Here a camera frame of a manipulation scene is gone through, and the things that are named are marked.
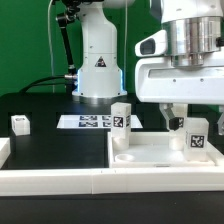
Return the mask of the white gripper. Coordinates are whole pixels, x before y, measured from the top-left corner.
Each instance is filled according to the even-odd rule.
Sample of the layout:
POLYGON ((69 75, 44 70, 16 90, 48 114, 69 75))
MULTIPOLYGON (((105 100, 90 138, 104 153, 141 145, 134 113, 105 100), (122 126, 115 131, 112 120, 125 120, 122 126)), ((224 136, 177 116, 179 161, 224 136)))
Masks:
POLYGON ((224 135, 224 54, 207 54, 202 66, 173 67, 169 58, 141 59, 135 68, 141 102, 160 103, 168 130, 179 129, 172 103, 219 106, 218 134, 224 135))

